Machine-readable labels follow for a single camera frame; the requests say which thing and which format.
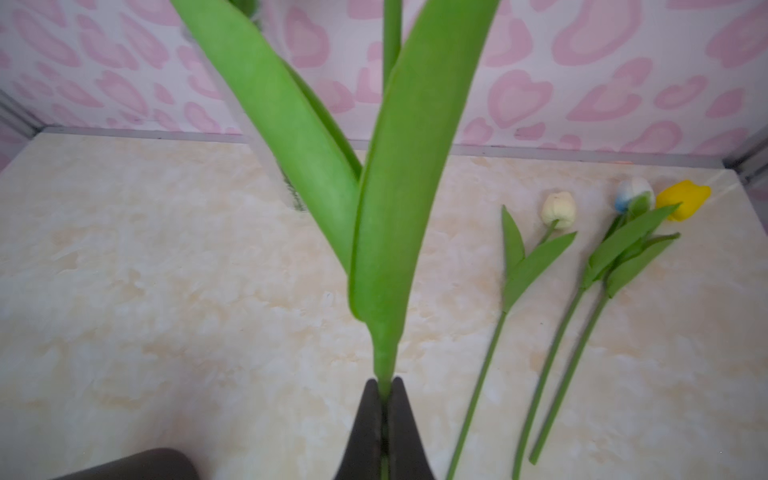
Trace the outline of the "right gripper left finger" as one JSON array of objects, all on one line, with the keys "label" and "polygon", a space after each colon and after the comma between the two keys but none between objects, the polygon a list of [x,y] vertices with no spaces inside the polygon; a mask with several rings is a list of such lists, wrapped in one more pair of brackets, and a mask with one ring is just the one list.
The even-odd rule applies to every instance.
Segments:
[{"label": "right gripper left finger", "polygon": [[382,472],[383,406],[378,383],[369,379],[335,480],[379,480]]}]

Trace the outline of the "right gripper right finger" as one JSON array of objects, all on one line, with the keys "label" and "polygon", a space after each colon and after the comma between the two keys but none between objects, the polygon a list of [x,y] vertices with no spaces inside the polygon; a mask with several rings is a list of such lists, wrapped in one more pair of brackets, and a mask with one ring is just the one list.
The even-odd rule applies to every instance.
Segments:
[{"label": "right gripper right finger", "polygon": [[401,377],[391,383],[383,414],[383,478],[434,480]]}]

